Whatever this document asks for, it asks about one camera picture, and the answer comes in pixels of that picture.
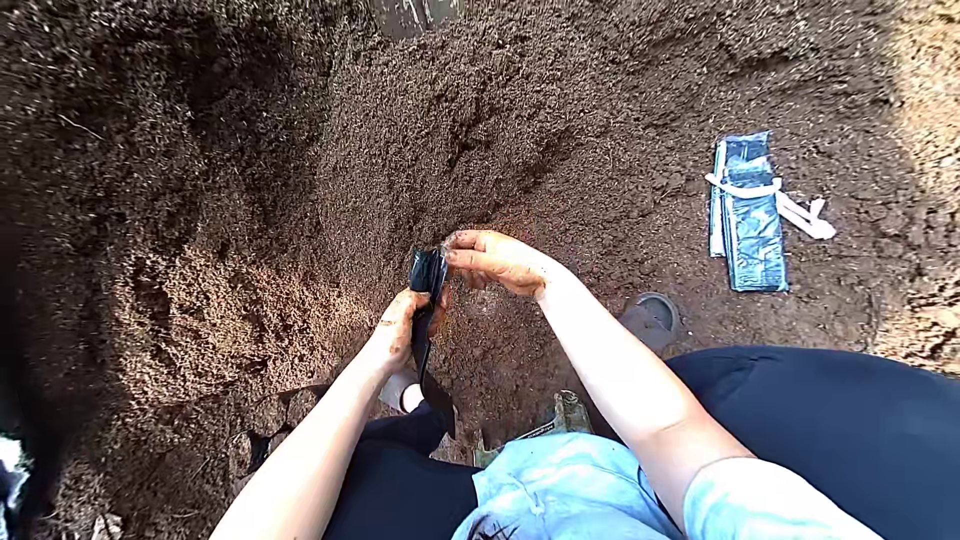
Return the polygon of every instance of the light blue shirt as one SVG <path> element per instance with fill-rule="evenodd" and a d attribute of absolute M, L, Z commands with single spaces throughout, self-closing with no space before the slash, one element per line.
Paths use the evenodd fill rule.
<path fill-rule="evenodd" d="M 596 435 L 508 443 L 473 485 L 477 508 L 453 540 L 472 540 L 475 528 L 503 529 L 511 540 L 684 538 L 660 510 L 633 453 Z M 746 457 L 697 473 L 684 497 L 684 526 L 693 540 L 879 538 L 795 473 Z"/>

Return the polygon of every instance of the gray shoe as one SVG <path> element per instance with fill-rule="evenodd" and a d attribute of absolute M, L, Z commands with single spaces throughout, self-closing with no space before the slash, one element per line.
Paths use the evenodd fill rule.
<path fill-rule="evenodd" d="M 403 391 L 412 384 L 417 384 L 417 373 L 412 369 L 403 368 L 390 375 L 387 383 L 383 385 L 383 390 L 380 390 L 379 400 L 400 412 L 410 412 L 403 409 Z"/>
<path fill-rule="evenodd" d="M 670 299 L 659 292 L 635 296 L 617 319 L 657 356 L 677 340 L 680 315 Z"/>

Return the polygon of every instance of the soil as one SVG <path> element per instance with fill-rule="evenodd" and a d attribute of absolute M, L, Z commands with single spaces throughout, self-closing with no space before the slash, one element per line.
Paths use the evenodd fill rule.
<path fill-rule="evenodd" d="M 60 471 L 34 536 L 106 512 L 131 537 L 210 533 L 253 452 L 238 435 L 281 430 L 291 398 L 271 396 L 329 383 L 411 249 L 468 226 L 612 311 L 670 295 L 673 354 L 960 374 L 955 1 L 477 1 L 401 41 L 360 0 L 309 4 L 3 3 L 17 373 Z M 785 226 L 783 294 L 731 292 L 707 255 L 712 143 L 758 130 L 839 231 Z M 432 362 L 466 459 L 477 430 L 507 440 L 582 388 L 536 304 L 455 288 Z"/>

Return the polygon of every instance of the black pants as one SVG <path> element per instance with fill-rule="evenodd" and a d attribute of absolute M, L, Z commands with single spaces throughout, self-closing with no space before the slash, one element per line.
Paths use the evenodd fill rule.
<path fill-rule="evenodd" d="M 758 457 L 887 540 L 960 537 L 960 382 L 877 356 L 730 347 L 667 364 Z M 425 405 L 371 422 L 324 538 L 448 540 L 476 507 L 472 467 L 432 460 Z"/>

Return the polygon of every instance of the blue plastic package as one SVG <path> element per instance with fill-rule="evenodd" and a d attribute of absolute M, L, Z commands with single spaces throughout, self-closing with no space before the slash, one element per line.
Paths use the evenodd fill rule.
<path fill-rule="evenodd" d="M 717 143 L 714 174 L 737 188 L 774 184 L 767 158 L 769 132 L 728 136 Z M 714 186 L 710 193 L 710 255 L 726 255 L 735 291 L 787 290 L 783 232 L 773 194 L 741 198 Z"/>

